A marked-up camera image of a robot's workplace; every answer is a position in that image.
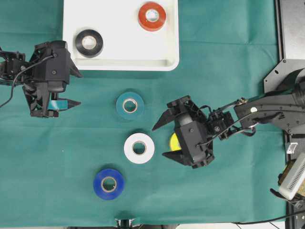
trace blue tape roll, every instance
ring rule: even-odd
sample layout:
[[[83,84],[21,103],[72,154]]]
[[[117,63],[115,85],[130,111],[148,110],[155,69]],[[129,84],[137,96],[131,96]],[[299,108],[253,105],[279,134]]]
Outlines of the blue tape roll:
[[[108,177],[111,177],[115,180],[116,186],[114,190],[107,192],[105,189],[102,188],[102,181]],[[125,181],[122,174],[117,170],[111,168],[103,169],[102,171],[100,171],[95,176],[93,181],[93,189],[95,194],[99,198],[105,200],[116,199],[123,192],[124,185],[125,185]]]
[[[127,101],[136,102],[136,110],[133,112],[128,112],[124,109],[124,103]],[[116,101],[116,110],[118,114],[127,120],[134,120],[144,112],[144,101],[143,99],[134,92],[125,92],[120,95]]]

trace black tape roll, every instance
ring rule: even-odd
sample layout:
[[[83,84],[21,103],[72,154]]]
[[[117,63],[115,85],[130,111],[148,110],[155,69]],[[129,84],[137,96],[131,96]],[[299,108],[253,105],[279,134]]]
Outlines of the black tape roll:
[[[92,49],[86,49],[82,41],[85,37],[92,36],[96,40],[96,45]],[[84,30],[81,31],[75,39],[76,49],[85,57],[93,58],[98,56],[103,49],[103,38],[95,30]]]

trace table surface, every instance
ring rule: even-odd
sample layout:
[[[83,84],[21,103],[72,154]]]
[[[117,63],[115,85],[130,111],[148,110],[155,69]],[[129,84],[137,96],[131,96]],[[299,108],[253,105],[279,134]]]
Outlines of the table surface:
[[[61,39],[62,11],[62,0],[2,0],[2,49],[29,59],[35,44]],[[0,227],[106,226],[114,218],[252,221],[285,213],[285,202],[269,191],[285,166],[280,130],[262,125],[251,138],[216,140],[216,159],[196,170],[162,156],[173,124],[151,131],[166,103],[184,95],[217,108],[263,92],[262,80],[278,62],[274,1],[179,0],[179,20],[181,57],[174,71],[83,71],[84,78],[73,77],[62,95],[81,106],[54,119],[30,117],[22,88],[16,88],[0,109]],[[128,90],[145,102],[135,121],[122,120],[115,110],[116,98]],[[8,87],[0,97],[9,97]],[[154,157],[143,165],[123,153],[135,132],[155,142]],[[99,199],[92,188],[106,167],[126,180],[113,201]]]

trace red tape roll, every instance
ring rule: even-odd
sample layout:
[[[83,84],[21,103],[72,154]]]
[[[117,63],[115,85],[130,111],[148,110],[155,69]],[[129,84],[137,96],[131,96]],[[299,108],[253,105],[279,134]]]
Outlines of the red tape roll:
[[[155,2],[150,1],[139,10],[139,24],[147,31],[158,31],[164,25],[165,20],[165,10]]]

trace yellow tape roll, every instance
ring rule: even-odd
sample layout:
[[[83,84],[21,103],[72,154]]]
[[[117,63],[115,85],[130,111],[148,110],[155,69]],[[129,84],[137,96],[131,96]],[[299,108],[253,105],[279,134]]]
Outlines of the yellow tape roll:
[[[176,151],[181,149],[176,133],[173,133],[173,135],[171,136],[170,148],[171,151]]]

